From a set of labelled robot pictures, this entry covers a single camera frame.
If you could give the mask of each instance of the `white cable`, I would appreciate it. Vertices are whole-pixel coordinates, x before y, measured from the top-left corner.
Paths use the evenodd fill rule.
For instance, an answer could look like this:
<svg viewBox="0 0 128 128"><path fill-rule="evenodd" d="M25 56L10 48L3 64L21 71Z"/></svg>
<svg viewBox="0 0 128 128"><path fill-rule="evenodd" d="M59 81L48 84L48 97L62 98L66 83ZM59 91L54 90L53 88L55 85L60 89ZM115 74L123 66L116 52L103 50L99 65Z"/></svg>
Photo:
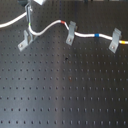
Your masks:
<svg viewBox="0 0 128 128"><path fill-rule="evenodd" d="M4 23L4 24L0 24L0 28L7 27L7 26L17 22L18 20L22 19L26 15L27 15L27 13L25 12L22 15L18 16L17 18L15 18L14 20L12 20L12 21L9 21L9 22Z"/></svg>
<svg viewBox="0 0 128 128"><path fill-rule="evenodd" d="M35 36L40 36L42 34L44 34L50 27L52 27L53 25L57 24L57 23L61 23L61 20L57 20L57 21L54 21L53 23L51 23L49 26L47 26L43 31L41 32L34 32L31 28L31 24L29 24L29 30L30 32L35 35Z"/></svg>
<svg viewBox="0 0 128 128"><path fill-rule="evenodd" d="M33 35L40 36L40 35L44 34L44 32L46 32L50 27L52 27L53 25L55 25L57 23L61 23L61 20L54 21L49 26L47 26L42 32L38 32L38 33L34 32L31 28L31 24L29 24L29 30ZM69 30L69 27L68 27L66 22L64 23L64 25L67 28L67 30ZM78 33L78 32L75 32L75 35L78 36L78 37L95 37L95 34L81 34L81 33ZM112 37L110 37L110 36L107 36L107 35L104 35L104 34L98 34L98 35L99 35L99 37L102 37L102 38L105 38L105 39L108 39L108 40L112 40Z"/></svg>
<svg viewBox="0 0 128 128"><path fill-rule="evenodd" d="M67 30L69 30L69 27L66 22L64 25L67 28ZM75 35L78 37L95 37L95 34L81 34L81 33L77 33L77 32L75 32ZM102 37L102 38L105 38L108 40L112 40L112 37L104 35L104 34L99 34L99 37Z"/></svg>
<svg viewBox="0 0 128 128"><path fill-rule="evenodd" d="M112 40L112 37L104 35L104 34L99 34L99 37L102 37L102 38L105 38L105 39L108 39L108 40Z"/></svg>

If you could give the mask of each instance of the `black breadboard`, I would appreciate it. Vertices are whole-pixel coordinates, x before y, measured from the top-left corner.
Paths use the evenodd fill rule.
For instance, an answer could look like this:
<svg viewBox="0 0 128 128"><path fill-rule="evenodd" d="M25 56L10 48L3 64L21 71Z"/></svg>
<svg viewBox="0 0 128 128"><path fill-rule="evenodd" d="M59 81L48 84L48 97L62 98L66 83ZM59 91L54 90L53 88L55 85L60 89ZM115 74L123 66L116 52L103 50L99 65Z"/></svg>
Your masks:
<svg viewBox="0 0 128 128"><path fill-rule="evenodd" d="M32 28L61 19L80 33L128 40L127 2L32 2ZM24 13L16 0L0 0L0 23ZM113 54L110 40L75 37L63 24L20 52L26 18L0 29L0 128L128 128L128 45Z"/></svg>

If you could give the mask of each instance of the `hole pattern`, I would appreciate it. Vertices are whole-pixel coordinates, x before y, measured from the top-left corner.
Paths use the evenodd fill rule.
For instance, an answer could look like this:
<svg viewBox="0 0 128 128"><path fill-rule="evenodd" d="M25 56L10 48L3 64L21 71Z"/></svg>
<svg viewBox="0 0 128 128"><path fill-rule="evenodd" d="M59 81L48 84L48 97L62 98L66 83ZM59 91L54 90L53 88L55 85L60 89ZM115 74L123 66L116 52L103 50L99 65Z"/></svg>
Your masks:
<svg viewBox="0 0 128 128"><path fill-rule="evenodd" d="M123 2L49 0L32 7L35 31L72 20L81 33L112 35L117 27L128 40ZM24 12L14 0L1 0L0 9L1 23ZM127 45L113 54L108 40L75 37L71 47L68 31L58 24L20 53L26 28L23 18L0 31L0 127L128 127Z"/></svg>

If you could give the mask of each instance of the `screw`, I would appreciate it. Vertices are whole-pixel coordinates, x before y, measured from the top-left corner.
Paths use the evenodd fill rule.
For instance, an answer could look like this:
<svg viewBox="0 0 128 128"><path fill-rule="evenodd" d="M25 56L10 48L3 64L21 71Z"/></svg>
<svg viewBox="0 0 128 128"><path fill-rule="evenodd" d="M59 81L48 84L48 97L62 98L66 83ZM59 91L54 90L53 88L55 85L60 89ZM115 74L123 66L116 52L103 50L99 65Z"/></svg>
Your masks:
<svg viewBox="0 0 128 128"><path fill-rule="evenodd" d="M115 49L115 46L112 46L112 49Z"/></svg>
<svg viewBox="0 0 128 128"><path fill-rule="evenodd" d="M69 38L68 41L71 42L72 40Z"/></svg>
<svg viewBox="0 0 128 128"><path fill-rule="evenodd" d="M23 47L23 44L20 44L20 47L22 48Z"/></svg>

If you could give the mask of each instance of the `mounting bracket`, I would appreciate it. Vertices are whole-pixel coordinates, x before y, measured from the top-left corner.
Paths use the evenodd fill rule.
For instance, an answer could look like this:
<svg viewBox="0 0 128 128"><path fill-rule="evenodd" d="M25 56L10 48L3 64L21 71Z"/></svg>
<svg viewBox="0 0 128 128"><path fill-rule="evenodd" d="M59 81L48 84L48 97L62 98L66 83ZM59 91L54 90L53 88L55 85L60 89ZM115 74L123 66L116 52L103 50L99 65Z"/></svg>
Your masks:
<svg viewBox="0 0 128 128"><path fill-rule="evenodd" d="M26 15L27 21L28 21L28 23L31 23L31 6L30 6L30 3L28 3L25 6L25 11L27 12L27 15ZM26 30L24 30L24 40L18 45L18 48L20 51L23 51L37 37L37 36L32 35L31 32L29 31L29 29L28 29L28 32Z"/></svg>
<svg viewBox="0 0 128 128"><path fill-rule="evenodd" d="M109 45L109 49L115 53L117 48L118 48L118 45L119 45L119 40L121 39L121 31L118 30L117 28L115 28L114 32L113 32L113 35L112 35L112 42L111 44Z"/></svg>
<svg viewBox="0 0 128 128"><path fill-rule="evenodd" d="M68 37L66 40L66 43L69 45L72 45L73 40L74 40L74 36L75 36L75 31L77 30L77 26L75 22L70 21L70 25L69 25L69 33L68 33Z"/></svg>

